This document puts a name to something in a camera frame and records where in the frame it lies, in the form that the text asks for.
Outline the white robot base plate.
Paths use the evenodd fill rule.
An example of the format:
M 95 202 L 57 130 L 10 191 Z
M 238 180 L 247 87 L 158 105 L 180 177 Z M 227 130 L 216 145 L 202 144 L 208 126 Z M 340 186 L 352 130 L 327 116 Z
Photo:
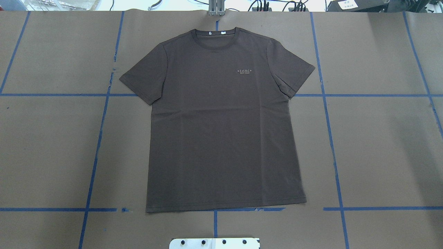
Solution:
M 177 238 L 170 249 L 260 249 L 259 238 Z

